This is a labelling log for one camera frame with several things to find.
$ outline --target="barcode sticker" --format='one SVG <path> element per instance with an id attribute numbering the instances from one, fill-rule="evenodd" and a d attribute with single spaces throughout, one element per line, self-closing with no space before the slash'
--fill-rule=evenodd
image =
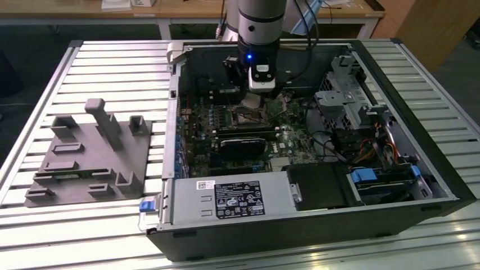
<path id="1" fill-rule="evenodd" d="M 197 190 L 212 190 L 214 186 L 214 181 L 196 181 Z"/>

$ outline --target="aluminum workbench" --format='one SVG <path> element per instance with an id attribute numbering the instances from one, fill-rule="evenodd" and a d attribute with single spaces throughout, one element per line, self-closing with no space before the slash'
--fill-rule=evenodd
<path id="1" fill-rule="evenodd" d="M 364 40 L 377 64 L 442 153 L 480 197 L 480 129 L 402 44 Z M 56 115 L 84 113 L 102 98 L 118 121 L 153 121 L 145 195 L 161 190 L 166 40 L 84 42 L 66 49 L 45 92 L 1 167 L 0 269 L 470 269 L 480 264 L 480 204 L 426 220 L 396 236 L 173 263 L 138 230 L 140 200 L 25 208 L 53 133 Z M 378 93 L 373 95 L 381 103 Z"/>

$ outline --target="power supply label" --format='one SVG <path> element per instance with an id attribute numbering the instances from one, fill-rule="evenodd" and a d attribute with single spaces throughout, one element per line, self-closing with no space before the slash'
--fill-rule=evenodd
<path id="1" fill-rule="evenodd" d="M 218 219 L 264 215 L 260 182 L 216 184 L 214 209 Z"/>

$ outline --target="blue latch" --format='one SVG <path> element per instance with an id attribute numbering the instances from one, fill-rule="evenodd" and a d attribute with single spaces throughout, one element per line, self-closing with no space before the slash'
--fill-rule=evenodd
<path id="1" fill-rule="evenodd" d="M 154 212 L 154 201 L 142 201 L 140 203 L 140 213 Z"/>
<path id="2" fill-rule="evenodd" d="M 416 165 L 412 165 L 410 170 L 412 170 L 414 179 L 418 178 L 421 176 L 421 172 L 420 172 L 418 167 L 416 167 Z"/>
<path id="3" fill-rule="evenodd" d="M 373 171 L 373 169 L 369 169 L 369 168 L 356 169 L 350 173 L 350 177 L 352 177 L 353 183 L 377 180 L 374 171 Z"/>

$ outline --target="floor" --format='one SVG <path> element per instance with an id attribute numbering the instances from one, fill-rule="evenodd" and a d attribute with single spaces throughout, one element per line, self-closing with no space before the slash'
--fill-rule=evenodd
<path id="1" fill-rule="evenodd" d="M 176 39 L 212 39 L 213 33 L 214 25 L 172 27 L 172 37 Z M 0 98 L 0 164 L 21 132 L 69 41 L 158 38 L 158 31 L 153 25 L 62 26 L 57 35 L 49 32 L 46 26 L 0 27 L 0 50 L 4 51 L 25 85 L 21 92 L 8 98 Z M 472 49 L 465 42 L 460 42 L 433 74 L 477 123 L 478 64 L 480 51 Z"/>

